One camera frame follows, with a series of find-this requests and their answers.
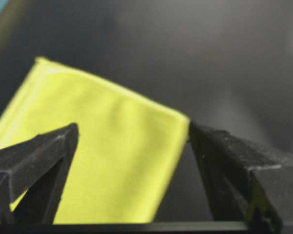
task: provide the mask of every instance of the yellow cloth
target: yellow cloth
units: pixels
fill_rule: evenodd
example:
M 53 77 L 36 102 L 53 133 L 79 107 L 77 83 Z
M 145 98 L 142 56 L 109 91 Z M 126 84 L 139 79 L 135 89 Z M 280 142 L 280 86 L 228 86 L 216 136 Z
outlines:
M 0 149 L 72 122 L 79 144 L 55 223 L 151 221 L 189 119 L 110 81 L 38 58 L 0 118 Z

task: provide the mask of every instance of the microfiber cloth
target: microfiber cloth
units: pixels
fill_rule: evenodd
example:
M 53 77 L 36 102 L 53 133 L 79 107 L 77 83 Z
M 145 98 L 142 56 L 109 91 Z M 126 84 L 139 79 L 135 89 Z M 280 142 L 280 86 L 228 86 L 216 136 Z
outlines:
M 0 149 L 72 122 L 79 144 L 54 223 L 152 221 L 189 119 L 106 79 L 38 58 L 0 117 Z

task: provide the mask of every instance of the gray surface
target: gray surface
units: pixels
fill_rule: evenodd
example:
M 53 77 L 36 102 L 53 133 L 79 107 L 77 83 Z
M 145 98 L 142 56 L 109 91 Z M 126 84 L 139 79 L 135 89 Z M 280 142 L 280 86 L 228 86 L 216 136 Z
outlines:
M 293 1 L 19 2 L 0 24 L 0 113 L 43 55 L 293 151 Z M 158 220 L 210 219 L 198 175 L 186 148 Z

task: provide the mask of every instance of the folded towel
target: folded towel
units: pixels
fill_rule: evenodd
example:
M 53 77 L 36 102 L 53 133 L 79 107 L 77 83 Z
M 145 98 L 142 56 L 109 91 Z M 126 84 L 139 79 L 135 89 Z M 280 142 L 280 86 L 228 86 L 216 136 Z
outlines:
M 38 58 L 0 118 L 0 149 L 72 122 L 79 144 L 55 223 L 150 222 L 189 119 L 113 82 Z

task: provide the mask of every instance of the dark background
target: dark background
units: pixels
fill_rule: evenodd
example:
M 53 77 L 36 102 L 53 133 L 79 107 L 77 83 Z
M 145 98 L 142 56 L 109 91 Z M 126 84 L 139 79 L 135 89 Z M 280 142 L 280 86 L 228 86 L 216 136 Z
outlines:
M 0 114 L 36 56 L 293 152 L 291 0 L 11 1 L 0 14 Z M 187 145 L 155 221 L 208 219 Z

